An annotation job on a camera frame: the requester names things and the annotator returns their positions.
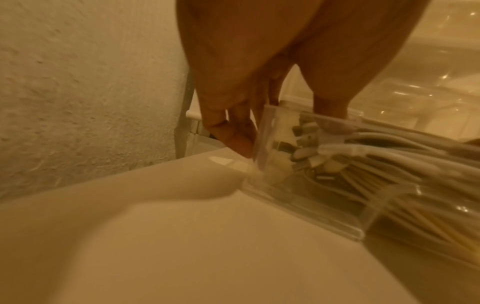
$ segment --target white countertop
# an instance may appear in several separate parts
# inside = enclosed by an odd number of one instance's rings
[[[222,149],[0,205],[0,303],[441,304],[478,295],[475,271],[455,274],[462,266],[387,240],[363,246],[243,194],[245,168]]]

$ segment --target hand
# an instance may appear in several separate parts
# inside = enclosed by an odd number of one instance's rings
[[[265,104],[294,64],[313,111],[346,118],[350,100],[395,56],[428,0],[177,0],[178,28],[205,128],[252,156]]]

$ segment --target clear plastic container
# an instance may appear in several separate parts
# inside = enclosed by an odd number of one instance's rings
[[[480,148],[361,116],[266,107],[245,191],[353,240],[480,265]]]

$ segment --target transparent plastic box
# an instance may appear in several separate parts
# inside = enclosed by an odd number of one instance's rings
[[[353,240],[480,266],[480,148],[361,116],[267,106],[244,190]]]

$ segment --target beige wall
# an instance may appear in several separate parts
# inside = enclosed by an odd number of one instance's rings
[[[175,0],[0,1],[0,201],[175,158]]]

